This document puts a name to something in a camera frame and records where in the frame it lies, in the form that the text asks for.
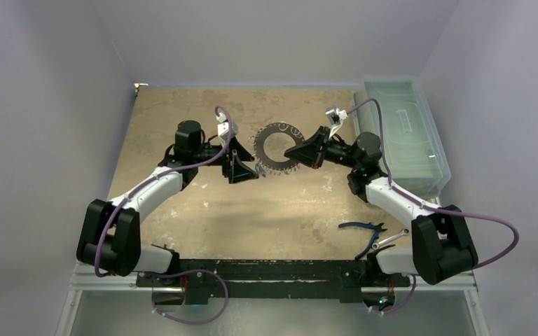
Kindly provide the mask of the small blue key tag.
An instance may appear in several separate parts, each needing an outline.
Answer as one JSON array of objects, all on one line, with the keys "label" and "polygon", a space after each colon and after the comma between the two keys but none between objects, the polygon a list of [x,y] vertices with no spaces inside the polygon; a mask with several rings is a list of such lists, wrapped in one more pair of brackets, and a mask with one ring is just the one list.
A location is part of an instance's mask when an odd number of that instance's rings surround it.
[{"label": "small blue key tag", "polygon": [[266,177],[266,172],[265,172],[265,170],[264,170],[262,167],[258,167],[258,168],[257,168],[257,172],[258,172],[258,174],[259,174],[260,176],[262,176],[263,178]]}]

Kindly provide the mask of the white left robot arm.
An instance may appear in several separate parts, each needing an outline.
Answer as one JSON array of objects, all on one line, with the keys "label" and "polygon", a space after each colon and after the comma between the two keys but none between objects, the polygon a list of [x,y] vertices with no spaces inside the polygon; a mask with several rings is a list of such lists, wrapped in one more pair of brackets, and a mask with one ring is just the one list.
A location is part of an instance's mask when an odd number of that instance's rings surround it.
[{"label": "white left robot arm", "polygon": [[163,202],[183,191],[199,167],[220,166],[230,184],[257,179],[258,174],[247,166],[254,156],[235,137],[227,137],[235,130],[228,122],[220,122],[217,138],[221,143],[212,145],[199,122],[179,123],[174,143],[145,180],[118,197],[89,203],[77,261],[92,265],[102,277],[150,272],[163,286],[175,285],[181,276],[180,266],[173,262],[177,252],[143,244],[141,224]]}]

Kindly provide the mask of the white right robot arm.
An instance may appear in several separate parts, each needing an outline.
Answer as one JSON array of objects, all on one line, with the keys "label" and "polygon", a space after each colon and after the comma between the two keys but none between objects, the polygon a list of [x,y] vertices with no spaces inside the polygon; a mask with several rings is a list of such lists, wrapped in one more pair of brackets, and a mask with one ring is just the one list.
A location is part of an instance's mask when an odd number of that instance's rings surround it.
[{"label": "white right robot arm", "polygon": [[329,137],[320,127],[303,143],[285,150],[286,158],[318,169],[324,162],[351,169],[347,175],[353,195],[392,215],[411,236],[408,248],[386,246],[368,255],[366,278],[381,285],[392,274],[416,274],[438,284],[478,264],[467,223],[457,207],[439,207],[394,184],[379,165],[382,144],[378,135],[362,132],[352,144]]}]

